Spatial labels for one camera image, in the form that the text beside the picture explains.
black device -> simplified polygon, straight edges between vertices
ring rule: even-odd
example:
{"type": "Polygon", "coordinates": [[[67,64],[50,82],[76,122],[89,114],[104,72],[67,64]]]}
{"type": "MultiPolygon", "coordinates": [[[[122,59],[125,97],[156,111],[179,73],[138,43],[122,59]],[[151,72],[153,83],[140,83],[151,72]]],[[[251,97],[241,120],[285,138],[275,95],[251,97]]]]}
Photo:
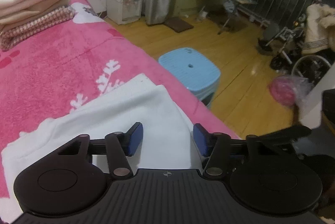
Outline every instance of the black device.
{"type": "Polygon", "coordinates": [[[79,135],[18,175],[14,192],[24,213],[14,223],[321,224],[312,210],[322,182],[291,144],[309,133],[293,126],[232,140],[196,124],[203,174],[139,169],[135,175],[126,156],[142,140],[140,123],[104,140],[79,135]],[[110,174],[91,163],[92,155],[101,154],[110,174]]]}
{"type": "Polygon", "coordinates": [[[335,89],[323,91],[322,111],[328,120],[335,124],[335,89]]]}

pink plastic bag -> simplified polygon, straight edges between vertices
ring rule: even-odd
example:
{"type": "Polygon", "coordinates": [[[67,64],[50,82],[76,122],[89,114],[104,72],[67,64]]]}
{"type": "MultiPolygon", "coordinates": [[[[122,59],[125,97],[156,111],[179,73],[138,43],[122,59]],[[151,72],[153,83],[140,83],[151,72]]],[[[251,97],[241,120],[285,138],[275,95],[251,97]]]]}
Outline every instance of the pink plastic bag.
{"type": "Polygon", "coordinates": [[[284,106],[291,107],[295,103],[301,106],[313,85],[308,82],[307,78],[284,75],[276,77],[268,88],[274,100],[284,106]]]}
{"type": "Polygon", "coordinates": [[[0,224],[8,224],[8,223],[3,222],[3,221],[1,220],[1,218],[0,218],[0,224]]]}

floor mat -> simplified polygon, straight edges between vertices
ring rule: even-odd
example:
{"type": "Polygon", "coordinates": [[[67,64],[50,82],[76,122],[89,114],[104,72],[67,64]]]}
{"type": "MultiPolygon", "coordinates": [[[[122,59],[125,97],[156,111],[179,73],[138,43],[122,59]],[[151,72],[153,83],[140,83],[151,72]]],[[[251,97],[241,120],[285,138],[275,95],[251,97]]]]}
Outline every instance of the floor mat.
{"type": "Polygon", "coordinates": [[[183,21],[179,17],[173,17],[164,22],[164,24],[177,33],[192,29],[194,26],[183,21]]]}

white flower pattern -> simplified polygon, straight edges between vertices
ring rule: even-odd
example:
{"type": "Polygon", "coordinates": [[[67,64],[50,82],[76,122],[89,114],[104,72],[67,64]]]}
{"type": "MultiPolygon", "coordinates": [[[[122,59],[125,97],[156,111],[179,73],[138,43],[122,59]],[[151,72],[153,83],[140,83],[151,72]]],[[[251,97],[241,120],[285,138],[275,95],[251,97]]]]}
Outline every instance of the white flower pattern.
{"type": "MultiPolygon", "coordinates": [[[[106,63],[106,67],[103,68],[103,74],[99,76],[99,78],[95,81],[98,84],[98,90],[100,91],[100,95],[104,95],[110,91],[115,90],[117,87],[124,84],[123,81],[116,79],[114,84],[111,82],[112,73],[119,70],[121,65],[118,61],[110,60],[106,63]]],[[[76,100],[71,100],[70,105],[72,106],[70,113],[79,109],[87,102],[88,98],[85,97],[82,93],[77,94],[76,100]]]]}

pink bedspread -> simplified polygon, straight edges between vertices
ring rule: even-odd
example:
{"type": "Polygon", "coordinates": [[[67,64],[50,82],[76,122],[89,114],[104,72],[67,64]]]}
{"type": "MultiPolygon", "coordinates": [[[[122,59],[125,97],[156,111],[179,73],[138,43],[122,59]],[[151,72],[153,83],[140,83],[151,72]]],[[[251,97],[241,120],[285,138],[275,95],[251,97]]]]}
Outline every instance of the pink bedspread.
{"type": "MultiPolygon", "coordinates": [[[[73,20],[0,52],[0,151],[46,118],[58,118],[144,73],[163,84],[193,123],[238,138],[174,76],[90,13],[87,0],[71,0],[73,20]]],[[[7,197],[0,165],[0,197],[7,197]]]]}

